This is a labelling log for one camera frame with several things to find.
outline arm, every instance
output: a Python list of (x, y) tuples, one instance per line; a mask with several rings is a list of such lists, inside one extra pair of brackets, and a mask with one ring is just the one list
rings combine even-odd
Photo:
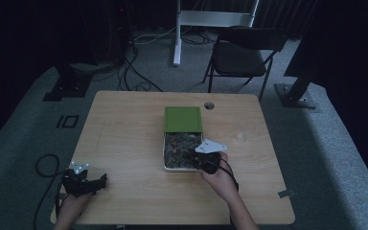
[[(228, 161), (228, 155), (226, 153), (221, 152), (220, 157), (223, 160)], [(225, 162), (220, 161), (220, 165), (230, 172), (230, 168)], [(259, 230), (258, 225), (250, 216), (249, 211), (244, 205), (243, 200), (235, 187), (234, 181), (226, 172), (217, 170), (215, 174), (208, 174), (207, 172), (200, 170), (200, 173), (202, 178), (211, 185), (214, 191), (222, 197), (223, 200), (225, 200), (232, 220), (238, 230)]]
[(69, 195), (62, 203), (54, 230), (69, 230), (86, 207), (91, 194)]

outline small label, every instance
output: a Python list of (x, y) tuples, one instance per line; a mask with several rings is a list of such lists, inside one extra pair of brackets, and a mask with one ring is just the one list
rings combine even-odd
[(222, 151), (222, 150), (227, 150), (227, 149), (228, 148), (223, 144), (205, 139), (200, 146), (195, 148), (195, 151), (199, 153), (211, 153), (211, 152)]
[(286, 196), (292, 197), (292, 196), (295, 195), (294, 191), (292, 191), (292, 190), (284, 190), (284, 191), (281, 191), (277, 194), (279, 195), (279, 198), (284, 198)]

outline hole in table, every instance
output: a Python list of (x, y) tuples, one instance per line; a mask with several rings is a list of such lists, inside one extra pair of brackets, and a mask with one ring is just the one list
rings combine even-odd
[(211, 109), (214, 109), (215, 108), (215, 105), (213, 103), (211, 103), (211, 102), (207, 102), (207, 103), (204, 104), (204, 107), (206, 109), (211, 110)]

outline wooden table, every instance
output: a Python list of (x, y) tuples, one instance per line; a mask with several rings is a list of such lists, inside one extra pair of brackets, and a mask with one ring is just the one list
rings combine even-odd
[[(211, 102), (214, 109), (206, 109)], [(257, 97), (242, 94), (100, 91), (73, 160), (88, 179), (107, 173), (79, 218), (82, 224), (228, 224), (224, 201), (198, 172), (163, 167), (165, 106), (199, 106), (204, 138), (226, 153), (240, 194), (259, 224), (289, 224), (294, 213)]]

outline box of soil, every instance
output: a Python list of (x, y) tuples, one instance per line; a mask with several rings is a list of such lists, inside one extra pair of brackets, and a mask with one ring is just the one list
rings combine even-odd
[(202, 143), (199, 107), (165, 108), (163, 158), (168, 172), (195, 172), (191, 157)]

